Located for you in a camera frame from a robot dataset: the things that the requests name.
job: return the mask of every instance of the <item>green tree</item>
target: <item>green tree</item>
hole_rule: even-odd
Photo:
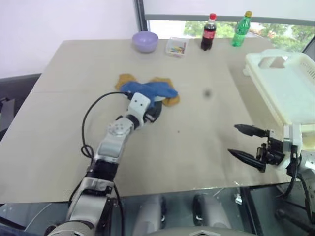
[[[184,35],[201,38],[206,21],[186,21]]]
[[[184,35],[201,38],[206,21],[186,21]],[[216,38],[232,38],[236,22],[216,22]]]
[[[286,36],[276,36],[271,39],[271,42],[275,48],[288,52],[301,52],[307,45],[307,43],[301,43]]]
[[[288,25],[276,23],[261,23],[260,25],[264,26],[260,32],[263,37],[267,37],[269,32],[273,32],[276,35],[283,35],[288,28]]]
[[[292,34],[296,40],[301,42],[308,41],[314,37],[315,26],[292,26]]]

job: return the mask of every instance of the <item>small plastic box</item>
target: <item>small plastic box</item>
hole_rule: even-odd
[[[188,39],[170,37],[167,41],[165,52],[168,55],[182,57],[185,55],[188,45]]]

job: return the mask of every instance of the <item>red label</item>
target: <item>red label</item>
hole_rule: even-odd
[[[204,31],[203,32],[203,37],[204,38],[208,38],[208,39],[212,39],[215,37],[216,32],[215,31]]]

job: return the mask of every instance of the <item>black cable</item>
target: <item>black cable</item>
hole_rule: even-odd
[[[93,161],[93,157],[94,157],[94,150],[93,150],[93,147],[86,144],[86,141],[85,141],[85,133],[84,133],[84,128],[85,128],[85,121],[88,117],[88,114],[90,113],[90,111],[92,110],[92,108],[101,100],[103,99],[104,97],[108,96],[108,95],[112,95],[112,94],[124,94],[124,95],[129,95],[128,93],[125,93],[125,92],[109,92],[109,93],[106,93],[104,95],[102,95],[101,97],[99,97],[87,110],[87,112],[85,113],[84,117],[83,117],[83,120],[82,120],[82,125],[81,125],[81,137],[82,137],[82,147],[81,147],[81,152],[84,156],[86,156],[87,158],[90,158],[91,159],[91,163]],[[71,197],[70,199],[72,199],[74,193],[76,192],[76,190],[78,189],[78,187],[80,186],[80,184],[76,187],[76,189],[73,191],[73,193],[71,194]],[[119,195],[119,192],[118,192],[118,189],[114,183],[114,190],[115,190],[115,193],[116,193],[116,196],[117,196],[117,200],[118,200],[118,206],[119,206],[119,209],[120,209],[120,213],[121,213],[121,221],[122,221],[122,225],[121,225],[121,228],[122,228],[122,236],[125,236],[125,216],[124,216],[124,210],[123,210],[123,204],[122,204],[122,201],[121,201],[121,198],[120,198],[120,195]]]
[[[72,191],[71,196],[70,196],[70,198],[69,198],[68,206],[71,205],[72,198],[73,198],[75,192],[76,192],[76,191],[78,190],[78,188],[80,187],[81,182],[82,182],[82,181],[80,181],[80,182],[78,183],[78,185],[75,187],[75,189]]]
[[[122,204],[122,200],[120,198],[118,189],[116,184],[114,183],[114,190],[117,196],[117,200],[118,200],[118,206],[119,206],[119,210],[120,210],[120,215],[121,215],[121,228],[122,228],[122,236],[125,236],[125,215],[124,215],[124,209],[123,209],[123,204]]]
[[[290,192],[292,191],[292,189],[294,187],[294,184],[295,184],[295,181],[297,178],[297,169],[298,169],[297,158],[294,158],[291,163],[293,165],[292,178],[291,178],[290,184],[289,184],[288,188],[286,189],[286,191],[280,195],[280,197],[283,197],[283,198],[287,198],[289,196]]]
[[[281,198],[287,198],[290,194],[290,192],[292,191],[296,178],[297,178],[297,174],[298,174],[298,167],[299,167],[299,163],[298,163],[299,158],[297,157],[297,146],[296,145],[292,145],[291,146],[291,157],[290,157],[290,165],[288,168],[291,168],[292,170],[292,178],[290,181],[290,184],[288,186],[288,188],[286,189],[286,191],[282,194],[280,194],[277,197],[281,197]]]
[[[108,95],[112,95],[112,94],[125,94],[124,92],[109,92],[109,93],[106,93],[104,95],[102,95],[101,97],[99,97],[87,110],[87,112],[85,113],[84,117],[83,117],[83,121],[82,121],[82,125],[81,125],[81,137],[82,137],[82,147],[81,147],[81,152],[84,156],[86,156],[87,158],[90,158],[91,161],[94,157],[94,151],[93,151],[93,148],[86,144],[85,142],[85,134],[84,134],[84,128],[85,128],[85,121],[88,117],[88,114],[90,113],[90,111],[92,110],[92,108],[101,100],[103,99],[104,97],[108,96]]]

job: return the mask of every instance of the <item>window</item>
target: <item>window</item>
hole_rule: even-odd
[[[150,20],[150,31],[161,39],[169,37],[201,38],[205,21]],[[216,38],[232,38],[236,22],[217,22]],[[301,52],[314,37],[315,26],[252,22],[247,37],[264,37],[277,49]]]

